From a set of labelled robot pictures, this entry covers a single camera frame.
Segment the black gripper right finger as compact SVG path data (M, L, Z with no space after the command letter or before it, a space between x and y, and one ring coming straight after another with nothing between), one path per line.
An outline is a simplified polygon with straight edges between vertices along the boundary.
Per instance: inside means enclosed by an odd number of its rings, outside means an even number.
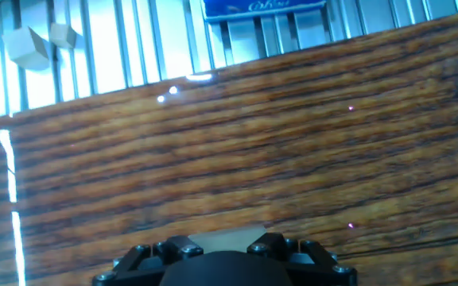
M319 242L285 238L280 233L265 233L252 242L246 252L277 262L292 285L358 285L357 270L340 264L337 256Z

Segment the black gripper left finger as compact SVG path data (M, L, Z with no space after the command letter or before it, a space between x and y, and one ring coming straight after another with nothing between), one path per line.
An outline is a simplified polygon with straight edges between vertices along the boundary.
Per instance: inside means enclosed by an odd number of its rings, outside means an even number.
M133 246L113 269L92 278L93 286L158 286L176 262L200 256L204 249L184 235L152 245Z

